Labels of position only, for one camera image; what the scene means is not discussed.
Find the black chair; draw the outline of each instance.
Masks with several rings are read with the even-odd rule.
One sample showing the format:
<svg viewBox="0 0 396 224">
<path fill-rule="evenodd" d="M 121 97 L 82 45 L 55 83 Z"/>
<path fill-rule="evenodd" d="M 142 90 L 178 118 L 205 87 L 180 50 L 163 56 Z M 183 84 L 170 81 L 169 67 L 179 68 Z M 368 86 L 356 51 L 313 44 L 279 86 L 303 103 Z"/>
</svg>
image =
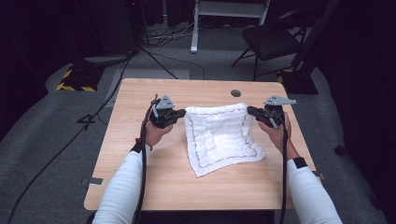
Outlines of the black chair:
<svg viewBox="0 0 396 224">
<path fill-rule="evenodd" d="M 323 6 L 295 9 L 282 14 L 264 25 L 245 29 L 242 32 L 242 37 L 247 42 L 248 48 L 231 67 L 234 67 L 241 59 L 255 56 L 253 81 L 256 80 L 256 77 L 285 69 L 280 68 L 272 72 L 257 74 L 259 60 L 268 61 L 299 52 L 303 46 L 307 29 L 314 26 L 315 22 L 323 14 L 324 9 Z M 294 28 L 300 28 L 300 30 L 293 35 L 289 29 Z M 301 35 L 300 41 L 296 38 L 297 35 Z M 253 51 L 253 54 L 245 56 L 250 50 Z"/>
</svg>

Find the hand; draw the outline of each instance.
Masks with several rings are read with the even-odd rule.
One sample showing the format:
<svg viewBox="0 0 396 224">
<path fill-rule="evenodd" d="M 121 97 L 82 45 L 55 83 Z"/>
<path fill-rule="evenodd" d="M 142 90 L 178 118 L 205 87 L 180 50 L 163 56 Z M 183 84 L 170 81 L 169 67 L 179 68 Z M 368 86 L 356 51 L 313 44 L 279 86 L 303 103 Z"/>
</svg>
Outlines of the hand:
<svg viewBox="0 0 396 224">
<path fill-rule="evenodd" d="M 173 125 L 169 125 L 164 129 L 160 129 L 152 124 L 151 120 L 149 120 L 146 124 L 146 144 L 149 147 L 154 147 L 160 140 L 163 138 L 164 134 L 170 133 L 173 129 Z"/>
<path fill-rule="evenodd" d="M 289 115 L 286 112 L 284 113 L 285 113 L 286 130 L 288 131 L 287 155 L 288 155 L 288 160 L 291 160 L 300 157 L 300 155 L 298 154 L 297 150 L 295 149 L 293 143 L 290 140 L 291 125 L 290 125 Z M 283 154 L 283 125 L 279 125 L 279 127 L 275 129 L 268 127 L 266 124 L 264 124 L 261 121 L 259 121 L 258 124 L 265 133 L 268 133 L 270 140 L 274 143 L 275 147 L 280 151 L 280 153 Z"/>
</svg>

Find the gray floor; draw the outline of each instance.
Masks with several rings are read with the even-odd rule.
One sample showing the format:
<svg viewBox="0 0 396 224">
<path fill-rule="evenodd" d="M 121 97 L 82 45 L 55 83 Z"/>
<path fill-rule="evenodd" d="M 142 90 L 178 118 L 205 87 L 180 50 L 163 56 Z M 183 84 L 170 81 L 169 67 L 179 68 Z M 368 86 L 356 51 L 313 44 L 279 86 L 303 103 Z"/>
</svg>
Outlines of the gray floor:
<svg viewBox="0 0 396 224">
<path fill-rule="evenodd" d="M 205 79 L 251 80 L 253 59 L 230 67 L 246 47 L 241 30 L 204 30 L 200 33 L 197 54 L 190 54 L 190 44 L 191 36 L 188 35 L 147 50 L 198 63 L 205 69 Z M 203 69 L 198 65 L 155 57 L 170 70 L 189 70 L 191 79 L 204 79 Z M 289 60 L 261 63 L 260 69 L 271 70 Z M 0 144 L 0 223 L 7 223 L 14 203 L 29 181 L 82 127 L 76 121 L 99 108 L 120 68 L 114 65 L 106 69 L 97 92 L 56 91 L 67 67 L 66 64 L 48 79 L 49 94 L 24 114 Z M 158 70 L 161 67 L 140 51 L 132 58 L 128 69 Z M 371 205 L 370 187 L 355 163 L 348 155 L 339 157 L 333 153 L 343 142 L 342 127 L 326 79 L 318 69 L 312 78 L 319 95 L 291 94 L 289 98 L 297 101 L 293 109 L 314 162 L 328 177 L 323 180 L 325 189 L 344 223 L 387 223 L 383 213 Z M 276 78 L 270 75 L 259 81 L 276 81 Z M 108 122 L 111 112 L 111 107 L 104 108 L 100 118 Z M 103 122 L 98 118 L 94 121 L 30 187 L 12 223 L 85 223 L 90 212 L 83 206 L 86 187 L 79 183 L 83 177 L 91 176 L 106 132 Z M 285 223 L 298 223 L 294 211 L 287 212 Z"/>
</svg>

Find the crumpled cloth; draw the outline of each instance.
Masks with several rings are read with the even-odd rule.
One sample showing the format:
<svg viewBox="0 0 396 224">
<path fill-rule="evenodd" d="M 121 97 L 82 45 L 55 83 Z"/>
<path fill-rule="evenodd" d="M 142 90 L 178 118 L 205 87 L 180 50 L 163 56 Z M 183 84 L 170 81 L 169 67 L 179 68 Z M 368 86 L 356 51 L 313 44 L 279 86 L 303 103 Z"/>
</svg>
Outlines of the crumpled cloth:
<svg viewBox="0 0 396 224">
<path fill-rule="evenodd" d="M 253 116 L 246 104 L 189 106 L 184 121 L 190 165 L 197 177 L 265 157 L 264 150 L 248 135 Z"/>
</svg>

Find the black strap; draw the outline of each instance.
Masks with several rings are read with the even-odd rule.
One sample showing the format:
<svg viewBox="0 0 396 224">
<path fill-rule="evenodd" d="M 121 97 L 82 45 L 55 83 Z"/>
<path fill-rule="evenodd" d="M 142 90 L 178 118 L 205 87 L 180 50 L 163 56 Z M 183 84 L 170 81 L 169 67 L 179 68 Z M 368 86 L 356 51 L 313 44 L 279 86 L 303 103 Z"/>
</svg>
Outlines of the black strap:
<svg viewBox="0 0 396 224">
<path fill-rule="evenodd" d="M 308 166 L 303 157 L 297 157 L 297 158 L 294 158 L 293 160 L 294 160 L 294 164 L 296 164 L 297 169 Z"/>
<path fill-rule="evenodd" d="M 134 146 L 132 147 L 131 151 L 135 151 L 135 152 L 137 152 L 137 153 L 140 153 L 140 152 L 142 151 L 142 149 L 143 149 L 143 148 L 142 148 L 142 144 L 136 142 L 136 143 L 134 144 Z"/>
</svg>

